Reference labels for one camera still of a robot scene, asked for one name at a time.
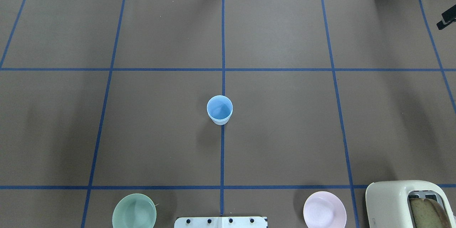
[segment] electronic device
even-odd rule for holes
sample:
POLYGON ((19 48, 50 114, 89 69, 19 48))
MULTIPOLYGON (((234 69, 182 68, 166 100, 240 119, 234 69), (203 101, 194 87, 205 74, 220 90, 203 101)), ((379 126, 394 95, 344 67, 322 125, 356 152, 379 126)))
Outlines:
POLYGON ((453 22, 456 22, 456 4, 442 13, 442 20, 437 23, 437 27, 442 30, 453 22))
POLYGON ((443 227, 456 228, 450 203, 443 190, 431 182, 418 180, 371 183, 366 189, 366 209, 370 228, 417 228, 415 222, 420 216, 422 217, 423 213, 424 216, 431 215, 433 212, 423 212, 420 209, 420 216, 417 210, 414 216, 410 203, 415 200, 433 202, 434 206, 442 209, 441 213, 448 217, 447 224, 443 227))

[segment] plastic bowl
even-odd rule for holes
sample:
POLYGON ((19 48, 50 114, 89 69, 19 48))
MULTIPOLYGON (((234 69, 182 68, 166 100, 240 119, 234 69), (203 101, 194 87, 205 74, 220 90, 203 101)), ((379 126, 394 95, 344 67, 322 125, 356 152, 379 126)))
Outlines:
POLYGON ((302 211, 309 228, 344 228, 347 212, 341 200, 330 192, 310 195, 302 211))
POLYGON ((113 212, 113 228, 153 228, 157 210, 144 194, 135 193, 117 203, 113 212))

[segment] pink bowl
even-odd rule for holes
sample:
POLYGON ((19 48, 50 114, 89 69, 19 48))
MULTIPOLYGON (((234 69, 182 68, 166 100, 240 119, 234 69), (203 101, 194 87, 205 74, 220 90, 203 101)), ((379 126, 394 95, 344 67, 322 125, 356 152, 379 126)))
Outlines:
POLYGON ((341 200, 330 192, 310 195, 302 211, 309 228, 344 228, 347 212, 341 200))

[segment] white plate with holes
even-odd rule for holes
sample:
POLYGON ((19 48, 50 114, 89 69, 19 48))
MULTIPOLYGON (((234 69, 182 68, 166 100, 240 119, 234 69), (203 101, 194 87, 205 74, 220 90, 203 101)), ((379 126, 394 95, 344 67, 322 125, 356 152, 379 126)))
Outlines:
POLYGON ((178 218, 174 228, 267 228, 267 217, 178 218))

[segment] cup rim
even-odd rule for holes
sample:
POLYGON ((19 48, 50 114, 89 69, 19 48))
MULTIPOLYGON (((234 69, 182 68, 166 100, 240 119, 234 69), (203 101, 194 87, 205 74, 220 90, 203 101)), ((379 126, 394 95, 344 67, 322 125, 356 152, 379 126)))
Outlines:
POLYGON ((215 96, 213 96, 212 98, 210 98, 209 101, 207 101, 206 111, 207 111, 207 114, 209 115, 209 117, 210 117, 212 120, 215 120, 215 121, 217 121, 217 122, 223 122, 223 121, 228 120, 228 119, 231 117, 231 114, 233 114, 233 103, 232 103, 231 100, 230 100, 228 97, 226 97, 225 95, 215 95, 215 96), (224 118, 224 119, 216 119, 216 118, 214 118, 214 117, 209 113, 209 103, 210 103, 214 98, 220 98, 220 97, 226 98, 226 99, 229 101, 229 103, 231 104, 231 111, 230 111, 229 115, 228 115, 226 118, 224 118))

